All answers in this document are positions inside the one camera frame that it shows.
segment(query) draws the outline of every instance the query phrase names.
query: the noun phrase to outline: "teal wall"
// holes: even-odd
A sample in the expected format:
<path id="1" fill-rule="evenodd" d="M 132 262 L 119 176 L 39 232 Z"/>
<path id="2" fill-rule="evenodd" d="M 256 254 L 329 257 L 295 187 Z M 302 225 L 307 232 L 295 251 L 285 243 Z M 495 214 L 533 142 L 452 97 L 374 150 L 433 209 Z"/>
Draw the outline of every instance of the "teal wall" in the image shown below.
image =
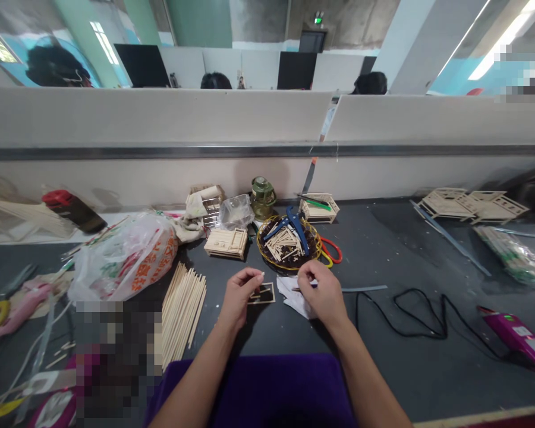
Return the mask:
<path id="1" fill-rule="evenodd" d="M 229 0 L 166 0 L 178 46 L 232 48 Z"/>
<path id="2" fill-rule="evenodd" d="M 108 88 L 118 87 L 120 82 L 117 74 L 90 24 L 91 21 L 97 21 L 97 15 L 89 0 L 54 1 L 83 55 L 97 72 L 101 85 Z"/>
<path id="3" fill-rule="evenodd" d="M 143 45 L 161 45 L 158 29 L 156 28 L 155 16 L 150 8 L 149 0 L 125 0 L 127 14 Z"/>
<path id="4" fill-rule="evenodd" d="M 468 80 L 482 58 L 452 58 L 430 87 L 444 95 L 462 96 L 475 88 L 483 88 L 481 96 L 504 93 L 506 86 L 522 86 L 523 73 L 534 67 L 525 61 L 498 61 L 479 80 Z"/>

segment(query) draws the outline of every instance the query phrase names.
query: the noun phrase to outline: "black hair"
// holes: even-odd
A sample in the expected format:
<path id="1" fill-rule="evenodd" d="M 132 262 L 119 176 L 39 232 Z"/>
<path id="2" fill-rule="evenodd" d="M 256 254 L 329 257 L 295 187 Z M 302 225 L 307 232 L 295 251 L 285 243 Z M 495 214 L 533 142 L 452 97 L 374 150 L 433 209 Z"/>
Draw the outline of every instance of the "black hair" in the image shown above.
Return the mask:
<path id="1" fill-rule="evenodd" d="M 216 71 L 214 73 L 206 73 L 202 77 L 200 89 L 232 89 L 232 85 L 225 75 Z"/>
<path id="2" fill-rule="evenodd" d="M 361 74 L 355 81 L 352 95 L 384 95 L 386 93 L 386 76 L 381 71 Z"/>
<path id="3" fill-rule="evenodd" d="M 85 86 L 89 72 L 61 46 L 35 46 L 28 51 L 28 76 L 39 86 Z"/>

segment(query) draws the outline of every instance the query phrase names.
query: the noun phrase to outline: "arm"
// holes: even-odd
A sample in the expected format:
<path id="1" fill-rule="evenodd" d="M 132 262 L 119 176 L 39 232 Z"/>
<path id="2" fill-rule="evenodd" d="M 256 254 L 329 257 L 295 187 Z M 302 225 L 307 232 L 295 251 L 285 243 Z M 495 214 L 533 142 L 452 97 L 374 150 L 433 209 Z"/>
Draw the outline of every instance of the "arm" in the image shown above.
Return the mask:
<path id="1" fill-rule="evenodd" d="M 313 278 L 317 279 L 317 288 L 310 285 Z M 299 270 L 298 284 L 337 344 L 358 425 L 412 428 L 348 318 L 341 284 L 335 275 L 323 263 L 312 260 Z"/>
<path id="2" fill-rule="evenodd" d="M 246 322 L 248 298 L 262 281 L 263 273 L 250 267 L 228 280 L 218 322 L 150 428 L 206 426 L 234 340 Z"/>

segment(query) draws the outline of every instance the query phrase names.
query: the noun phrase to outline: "bundle of wooden sticks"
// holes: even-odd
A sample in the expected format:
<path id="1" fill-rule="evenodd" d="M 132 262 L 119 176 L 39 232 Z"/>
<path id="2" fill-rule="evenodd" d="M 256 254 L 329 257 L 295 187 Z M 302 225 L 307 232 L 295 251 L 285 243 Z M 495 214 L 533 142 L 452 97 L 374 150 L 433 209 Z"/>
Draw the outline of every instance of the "bundle of wooden sticks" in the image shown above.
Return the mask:
<path id="1" fill-rule="evenodd" d="M 162 302 L 162 369 L 192 346 L 206 297 L 206 277 L 179 263 Z"/>
<path id="2" fill-rule="evenodd" d="M 275 230 L 277 226 L 278 224 L 276 223 L 272 230 Z M 266 247 L 278 262 L 287 259 L 293 254 L 295 254 L 294 259 L 305 254 L 297 232 L 289 225 L 281 228 L 278 233 L 271 237 L 267 241 Z"/>

